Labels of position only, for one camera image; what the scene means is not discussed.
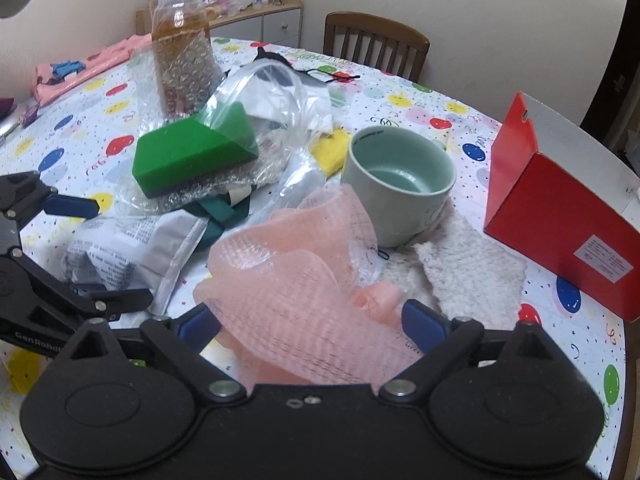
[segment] pink cloth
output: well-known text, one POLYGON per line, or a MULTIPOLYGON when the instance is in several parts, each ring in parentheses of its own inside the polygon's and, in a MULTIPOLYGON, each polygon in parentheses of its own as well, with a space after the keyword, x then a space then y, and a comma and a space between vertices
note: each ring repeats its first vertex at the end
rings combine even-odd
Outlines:
POLYGON ((378 388, 421 354, 400 328, 403 294, 369 285, 378 258, 369 216, 350 186, 319 189, 297 209, 222 238, 199 283, 238 355, 239 381, 370 383, 378 388))
POLYGON ((47 82, 53 76, 51 65, 49 63, 41 63, 36 67, 36 85, 33 88, 33 95, 40 106, 48 105, 79 84, 88 81, 92 77, 120 63, 128 61, 135 50, 149 46, 150 44, 151 34, 147 34, 146 36, 131 36, 120 43, 108 46, 101 51, 100 54, 89 56, 87 59, 81 59, 86 68, 79 74, 66 76, 65 80, 57 85, 38 83, 38 81, 47 82))

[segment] polka dot tablecloth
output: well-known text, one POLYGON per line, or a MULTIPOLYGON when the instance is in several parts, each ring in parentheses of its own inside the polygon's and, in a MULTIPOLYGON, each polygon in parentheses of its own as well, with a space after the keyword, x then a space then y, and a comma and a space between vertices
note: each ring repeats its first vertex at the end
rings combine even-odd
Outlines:
MULTIPOLYGON (((257 54, 256 47, 262 46, 223 38, 213 39, 212 44, 224 70, 250 62, 257 54)), ((305 50, 264 46, 282 54, 297 69, 361 76, 350 83, 329 85, 336 120, 348 132, 372 124, 404 126, 441 142, 458 170, 453 203, 482 230, 490 150, 500 127, 497 121, 424 86, 372 68, 305 50)), ((109 214, 113 212, 115 183, 132 165, 138 126, 135 83, 130 67, 124 64, 45 108, 41 118, 0 148, 2 172, 38 169, 46 184, 65 194, 95 198, 101 211, 109 214)), ((74 219, 41 214, 22 232, 24 251, 58 276, 63 251, 77 225, 74 219)), ((183 269, 169 309, 172 316, 193 306, 193 288, 207 275, 204 263, 201 254, 183 269)), ((600 397, 606 423, 589 465, 607 478, 620 432, 625 390, 622 321, 531 261, 527 263, 519 317, 542 324, 600 397)), ((42 362, 5 344, 0 350, 5 363, 0 369, 0 448, 11 467, 25 474, 34 461, 18 426, 18 407, 42 362)), ((218 352, 216 363, 220 366, 224 352, 220 348, 207 351, 218 352)), ((222 365, 231 370, 233 357, 222 361, 225 359, 222 365)))

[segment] light green mug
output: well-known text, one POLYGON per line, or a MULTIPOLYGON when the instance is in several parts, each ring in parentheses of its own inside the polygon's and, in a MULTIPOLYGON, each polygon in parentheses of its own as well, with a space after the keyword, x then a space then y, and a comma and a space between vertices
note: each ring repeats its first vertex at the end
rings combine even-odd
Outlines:
POLYGON ((342 172, 380 247, 398 247, 438 219, 456 181, 444 146, 411 130, 371 126, 351 138, 342 172))

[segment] red box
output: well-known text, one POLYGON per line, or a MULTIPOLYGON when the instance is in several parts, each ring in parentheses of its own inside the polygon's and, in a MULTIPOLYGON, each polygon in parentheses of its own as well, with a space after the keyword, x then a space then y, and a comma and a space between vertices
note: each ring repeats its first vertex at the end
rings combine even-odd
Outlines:
POLYGON ((520 92, 492 146, 484 231, 633 321, 639 187, 597 140, 520 92))

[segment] white wall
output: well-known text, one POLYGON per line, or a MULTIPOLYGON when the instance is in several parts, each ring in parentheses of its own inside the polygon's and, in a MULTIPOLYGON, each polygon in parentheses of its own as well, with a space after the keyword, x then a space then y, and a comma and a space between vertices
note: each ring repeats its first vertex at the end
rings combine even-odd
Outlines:
MULTIPOLYGON (((430 38, 425 85, 498 120, 513 94, 524 90, 579 123, 609 60, 626 0, 304 1, 302 41, 309 50, 322 49, 329 12, 386 16, 430 38)), ((33 0, 17 17, 0 21, 0 94, 24 94, 37 62, 84 57, 132 34, 134 12, 145 4, 33 0)))
POLYGON ((0 20, 0 96, 29 95, 35 66, 82 59, 135 34, 147 0, 31 0, 0 20))
POLYGON ((304 0, 302 45, 324 17, 370 12, 411 25, 431 49, 422 82, 503 120, 518 90, 578 124, 615 44, 626 0, 304 0))

